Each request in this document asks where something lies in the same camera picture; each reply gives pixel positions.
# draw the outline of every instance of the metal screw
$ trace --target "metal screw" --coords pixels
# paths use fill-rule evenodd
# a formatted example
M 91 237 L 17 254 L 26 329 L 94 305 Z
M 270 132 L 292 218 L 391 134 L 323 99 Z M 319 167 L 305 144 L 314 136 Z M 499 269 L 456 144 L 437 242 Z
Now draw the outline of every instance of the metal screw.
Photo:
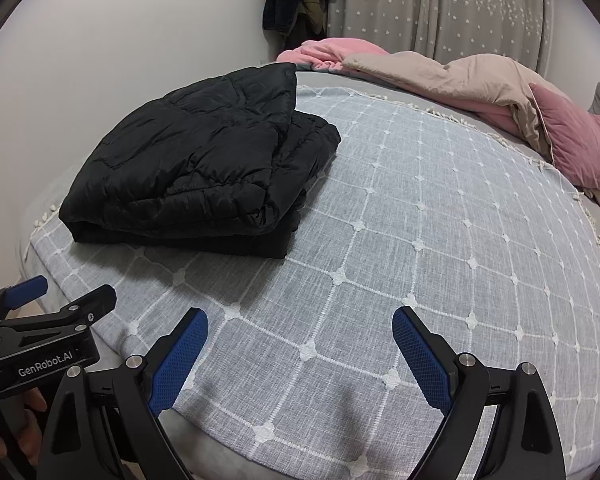
M 522 371 L 527 375 L 533 375 L 536 373 L 536 367 L 531 363 L 522 363 Z
M 126 360 L 125 364 L 129 368 L 138 368 L 142 364 L 142 356 L 132 355 Z
M 460 354 L 460 357 L 458 358 L 458 360 L 460 361 L 460 364 L 464 365 L 464 366 L 475 365 L 475 357 L 472 356 L 471 354 Z
M 69 377 L 77 377 L 82 372 L 82 368 L 79 366 L 72 366 L 66 371 L 67 376 Z

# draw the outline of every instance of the black fabric fold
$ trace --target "black fabric fold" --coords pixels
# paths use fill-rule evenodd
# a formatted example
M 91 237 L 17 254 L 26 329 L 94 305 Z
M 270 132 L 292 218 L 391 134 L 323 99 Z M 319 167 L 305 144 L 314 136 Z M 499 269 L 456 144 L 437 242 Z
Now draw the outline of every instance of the black fabric fold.
M 245 68 L 129 114 L 62 203 L 74 240 L 284 257 L 304 185 L 340 142 L 335 126 L 295 110 L 295 70 Z

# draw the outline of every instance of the mattress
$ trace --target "mattress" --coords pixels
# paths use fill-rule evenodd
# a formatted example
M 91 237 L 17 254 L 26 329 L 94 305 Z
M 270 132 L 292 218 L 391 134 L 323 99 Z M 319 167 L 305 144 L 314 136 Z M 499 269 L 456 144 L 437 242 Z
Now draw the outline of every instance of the mattress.
M 176 404 L 184 418 L 163 417 L 207 480 L 406 478 L 440 414 L 393 344 L 400 304 L 486 365 L 534 362 L 567 470 L 586 478 L 600 462 L 600 243 L 586 199 L 456 110 L 336 75 L 298 76 L 312 86 L 298 109 L 344 140 L 286 261 L 75 246 L 49 206 L 78 164 L 27 211 L 18 253 L 24 277 L 50 279 L 43 308 L 116 284 L 116 315 L 94 327 L 109 346 L 103 364 L 146 351 L 186 306 L 207 311 L 210 340 Z M 600 210 L 585 205 L 600 234 Z M 31 235 L 32 218 L 44 225 Z

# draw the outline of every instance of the blue textured pad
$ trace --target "blue textured pad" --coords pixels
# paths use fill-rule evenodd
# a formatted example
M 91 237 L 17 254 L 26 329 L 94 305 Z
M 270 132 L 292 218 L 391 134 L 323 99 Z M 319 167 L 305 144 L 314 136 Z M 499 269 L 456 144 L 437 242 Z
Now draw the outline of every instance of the blue textured pad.
M 401 308 L 394 313 L 392 328 L 395 342 L 429 406 L 446 415 L 451 410 L 453 400 L 449 396 L 449 379 L 445 369 Z
M 184 381 L 205 344 L 209 325 L 200 310 L 167 354 L 154 375 L 149 409 L 154 416 L 168 410 L 176 401 Z
M 48 283 L 44 276 L 35 276 L 26 282 L 10 286 L 4 294 L 4 306 L 9 310 L 20 308 L 46 294 Z

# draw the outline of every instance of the white wall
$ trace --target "white wall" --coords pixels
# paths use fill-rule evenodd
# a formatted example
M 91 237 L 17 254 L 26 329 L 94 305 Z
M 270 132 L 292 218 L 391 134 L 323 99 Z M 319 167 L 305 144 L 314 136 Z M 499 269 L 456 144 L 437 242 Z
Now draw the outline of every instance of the white wall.
M 147 100 L 272 59 L 264 0 L 24 0 L 0 31 L 0 286 L 22 213 Z
M 600 81 L 600 24 L 582 0 L 554 0 L 546 79 L 589 109 Z

